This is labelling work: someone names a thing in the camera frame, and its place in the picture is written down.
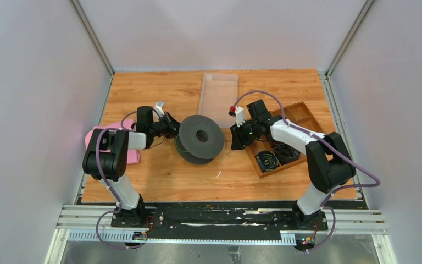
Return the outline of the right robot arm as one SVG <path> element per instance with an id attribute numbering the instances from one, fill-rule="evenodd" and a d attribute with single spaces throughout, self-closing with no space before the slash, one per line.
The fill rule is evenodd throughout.
<path id="1" fill-rule="evenodd" d="M 333 190 L 356 174 L 345 142 L 338 133 L 323 134 L 291 122 L 283 113 L 272 115 L 263 100 L 248 104 L 247 109 L 250 118 L 242 107 L 232 105 L 229 109 L 235 119 L 230 127 L 231 149 L 243 150 L 263 136 L 305 155 L 310 184 L 292 208 L 292 222 L 299 229 L 307 229 Z"/>

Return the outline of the dark grey perforated spool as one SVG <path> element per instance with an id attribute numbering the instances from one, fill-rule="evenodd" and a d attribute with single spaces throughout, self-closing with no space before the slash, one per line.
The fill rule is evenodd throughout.
<path id="1" fill-rule="evenodd" d="M 190 115 L 180 125 L 174 138 L 178 154 L 193 164 L 207 164 L 215 159 L 225 145 L 221 128 L 212 119 L 203 115 Z"/>

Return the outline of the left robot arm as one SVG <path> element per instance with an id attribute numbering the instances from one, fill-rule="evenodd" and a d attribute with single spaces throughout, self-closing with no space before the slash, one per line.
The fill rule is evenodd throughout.
<path id="1" fill-rule="evenodd" d="M 180 122 L 163 110 L 164 103 L 141 106 L 133 124 L 127 128 L 95 128 L 88 142 L 82 161 L 84 173 L 100 181 L 113 195 L 117 219 L 125 220 L 133 227 L 142 226 L 146 219 L 143 198 L 130 183 L 126 175 L 128 153 L 152 147 L 156 137 L 172 139 L 179 133 Z"/>

